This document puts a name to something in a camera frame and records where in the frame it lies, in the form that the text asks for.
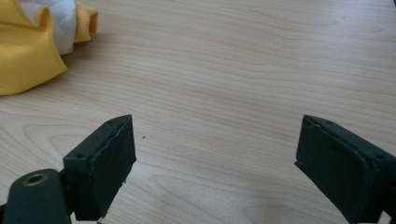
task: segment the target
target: light wood surface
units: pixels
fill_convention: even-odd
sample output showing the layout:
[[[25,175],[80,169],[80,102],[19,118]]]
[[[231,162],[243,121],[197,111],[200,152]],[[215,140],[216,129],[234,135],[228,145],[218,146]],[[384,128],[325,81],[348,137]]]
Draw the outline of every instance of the light wood surface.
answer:
[[[137,163],[105,224],[347,223],[293,165],[304,114],[396,155],[392,0],[84,2],[99,34],[68,71],[0,97],[0,203],[125,114]]]

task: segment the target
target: white cloth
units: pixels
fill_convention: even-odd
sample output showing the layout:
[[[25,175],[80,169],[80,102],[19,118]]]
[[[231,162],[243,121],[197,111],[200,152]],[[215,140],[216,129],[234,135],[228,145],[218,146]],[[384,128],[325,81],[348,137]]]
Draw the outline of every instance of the white cloth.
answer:
[[[53,39],[61,55],[73,50],[77,18],[75,0],[20,0],[21,7],[31,21],[41,6],[51,11],[54,19]]]

